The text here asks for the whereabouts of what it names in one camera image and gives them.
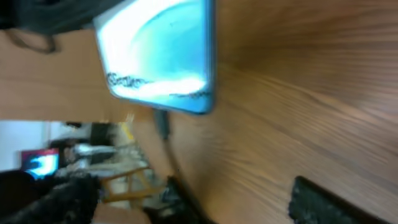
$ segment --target white wall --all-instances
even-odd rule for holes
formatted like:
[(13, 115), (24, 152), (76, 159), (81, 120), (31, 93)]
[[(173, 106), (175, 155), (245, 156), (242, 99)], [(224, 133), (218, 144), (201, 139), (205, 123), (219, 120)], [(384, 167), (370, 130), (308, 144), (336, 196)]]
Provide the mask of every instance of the white wall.
[(0, 170), (19, 167), (18, 151), (43, 147), (45, 125), (43, 121), (0, 121)]

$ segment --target wooden chair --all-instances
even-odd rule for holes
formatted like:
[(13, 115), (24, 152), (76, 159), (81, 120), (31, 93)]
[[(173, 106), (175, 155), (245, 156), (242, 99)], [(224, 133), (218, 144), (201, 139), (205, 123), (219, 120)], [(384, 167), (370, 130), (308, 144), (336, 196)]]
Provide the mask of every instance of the wooden chair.
[[(119, 202), (128, 200), (132, 207), (138, 206), (142, 208), (142, 203), (145, 198), (151, 197), (156, 193), (161, 192), (165, 186), (161, 185), (160, 187), (153, 187), (150, 182), (146, 179), (144, 175), (144, 171), (150, 169), (149, 167), (138, 168), (132, 171), (124, 172), (122, 174), (114, 175), (112, 177), (105, 177), (101, 179), (101, 183), (105, 191), (107, 191), (107, 197), (103, 200), (103, 203), (110, 203), (110, 202)], [(144, 186), (144, 190), (133, 191), (133, 183), (134, 178), (133, 176), (137, 177), (137, 180), (141, 182)], [(118, 178), (125, 177), (127, 180), (127, 191), (123, 193), (115, 194), (111, 188), (111, 181), (116, 180)]]

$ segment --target black cable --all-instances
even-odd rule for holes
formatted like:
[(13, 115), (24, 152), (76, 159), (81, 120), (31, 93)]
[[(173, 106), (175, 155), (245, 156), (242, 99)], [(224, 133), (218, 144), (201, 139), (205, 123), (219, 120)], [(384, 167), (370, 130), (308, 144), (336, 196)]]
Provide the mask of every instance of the black cable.
[(202, 209), (199, 201), (193, 196), (192, 191), (186, 181), (186, 178), (182, 174), (182, 170), (180, 164), (177, 162), (177, 158), (172, 150), (169, 136), (170, 136), (170, 122), (169, 122), (169, 113), (165, 110), (154, 109), (154, 116), (155, 116), (155, 124), (157, 126), (157, 130), (159, 132), (160, 137), (163, 140), (164, 150), (166, 152), (167, 158), (169, 159), (170, 165), (173, 169), (174, 179), (178, 181), (178, 184), (182, 187), (183, 194), (185, 198), (184, 201), (190, 204), (191, 209), (197, 213), (197, 215), (201, 216), (205, 223), (213, 223), (211, 220), (207, 218), (207, 214)]

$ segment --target computer monitor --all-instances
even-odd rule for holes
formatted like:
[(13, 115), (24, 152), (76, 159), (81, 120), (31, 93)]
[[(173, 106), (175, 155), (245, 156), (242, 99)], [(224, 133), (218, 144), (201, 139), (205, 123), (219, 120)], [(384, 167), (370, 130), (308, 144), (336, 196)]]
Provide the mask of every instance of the computer monitor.
[(215, 98), (215, 0), (126, 0), (94, 20), (110, 92), (195, 114)]
[(58, 169), (58, 149), (38, 149), (20, 152), (21, 170), (28, 172), (34, 179), (53, 174)]

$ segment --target black bag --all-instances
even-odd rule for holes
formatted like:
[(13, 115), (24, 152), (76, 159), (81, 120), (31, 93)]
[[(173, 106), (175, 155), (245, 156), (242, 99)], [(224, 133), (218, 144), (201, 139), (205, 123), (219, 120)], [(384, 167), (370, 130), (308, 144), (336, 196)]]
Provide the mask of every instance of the black bag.
[[(19, 47), (50, 54), (56, 51), (53, 36), (84, 29), (92, 20), (123, 0), (2, 0), (0, 1), (0, 29)], [(48, 49), (35, 49), (11, 31), (22, 29), (42, 34)]]

